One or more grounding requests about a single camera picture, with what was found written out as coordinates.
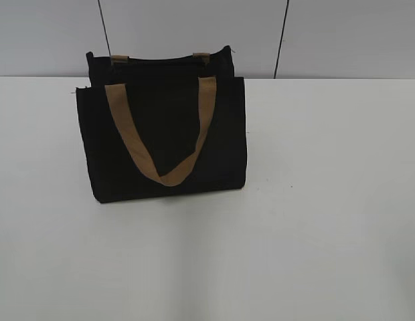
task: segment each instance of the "tan handle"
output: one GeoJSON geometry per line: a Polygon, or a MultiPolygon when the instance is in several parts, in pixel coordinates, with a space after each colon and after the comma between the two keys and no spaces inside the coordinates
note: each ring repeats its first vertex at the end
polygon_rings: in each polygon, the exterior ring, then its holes
{"type": "Polygon", "coordinates": [[[195,52],[193,53],[194,58],[201,58],[205,65],[207,65],[210,61],[210,53],[208,52],[195,52]]]}
{"type": "Polygon", "coordinates": [[[216,78],[199,78],[200,132],[195,144],[194,153],[163,176],[159,176],[153,159],[143,144],[133,122],[129,101],[127,100],[126,86],[124,84],[107,85],[105,86],[105,92],[115,126],[140,172],[149,179],[165,186],[172,187],[181,184],[193,171],[194,164],[208,135],[215,109],[216,78]]]}
{"type": "Polygon", "coordinates": [[[112,64],[126,64],[129,62],[128,56],[112,55],[111,63],[112,64]]]}

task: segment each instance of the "white table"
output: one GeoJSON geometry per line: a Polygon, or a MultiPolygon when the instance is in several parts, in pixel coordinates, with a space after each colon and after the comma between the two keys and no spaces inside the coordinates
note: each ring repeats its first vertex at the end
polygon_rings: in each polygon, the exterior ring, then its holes
{"type": "Polygon", "coordinates": [[[0,321],[415,320],[415,80],[247,80],[242,191],[101,205],[84,78],[0,78],[0,321]]]}

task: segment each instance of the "black tote bag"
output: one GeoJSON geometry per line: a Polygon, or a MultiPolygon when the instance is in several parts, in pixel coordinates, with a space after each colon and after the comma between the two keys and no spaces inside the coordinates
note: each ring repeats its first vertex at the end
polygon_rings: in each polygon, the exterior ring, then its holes
{"type": "Polygon", "coordinates": [[[127,56],[94,57],[86,54],[92,86],[131,83],[137,78],[234,77],[230,46],[216,53],[166,60],[142,60],[127,56]]]}
{"type": "Polygon", "coordinates": [[[76,97],[99,202],[244,186],[243,78],[139,79],[76,97]]]}

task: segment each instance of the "black fabric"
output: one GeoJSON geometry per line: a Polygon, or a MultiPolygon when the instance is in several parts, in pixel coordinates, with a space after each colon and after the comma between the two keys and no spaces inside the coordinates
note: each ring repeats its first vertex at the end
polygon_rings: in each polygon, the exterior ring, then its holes
{"type": "Polygon", "coordinates": [[[128,62],[111,64],[109,57],[86,54],[92,86],[132,83],[136,79],[176,77],[234,77],[230,46],[210,55],[205,65],[201,57],[186,56],[166,60],[129,58],[128,62]]]}
{"type": "MultiPolygon", "coordinates": [[[[131,112],[160,175],[194,150],[199,131],[198,79],[127,84],[131,112]]],[[[142,175],[112,119],[104,87],[76,90],[88,174],[101,203],[239,189],[246,179],[243,78],[217,78],[212,123],[193,172],[175,187],[142,175]]]]}

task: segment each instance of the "white wall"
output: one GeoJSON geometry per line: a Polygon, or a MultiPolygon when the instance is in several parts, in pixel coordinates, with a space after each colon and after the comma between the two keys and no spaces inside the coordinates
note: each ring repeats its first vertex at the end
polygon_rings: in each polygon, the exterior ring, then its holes
{"type": "MultiPolygon", "coordinates": [[[[230,44],[237,74],[270,78],[286,0],[102,0],[113,54],[230,44]]],[[[415,0],[290,0],[279,77],[415,78],[415,0]]],[[[85,76],[107,54],[96,0],[0,0],[0,76],[85,76]]]]}
{"type": "Polygon", "coordinates": [[[415,78],[415,0],[290,0],[282,77],[415,78]]]}
{"type": "MultiPolygon", "coordinates": [[[[280,0],[102,0],[113,54],[186,56],[230,44],[236,71],[273,73],[280,0]]],[[[0,76],[83,76],[107,55],[96,0],[0,0],[0,76]]]]}
{"type": "Polygon", "coordinates": [[[0,76],[83,76],[106,54],[96,0],[0,0],[0,76]]]}

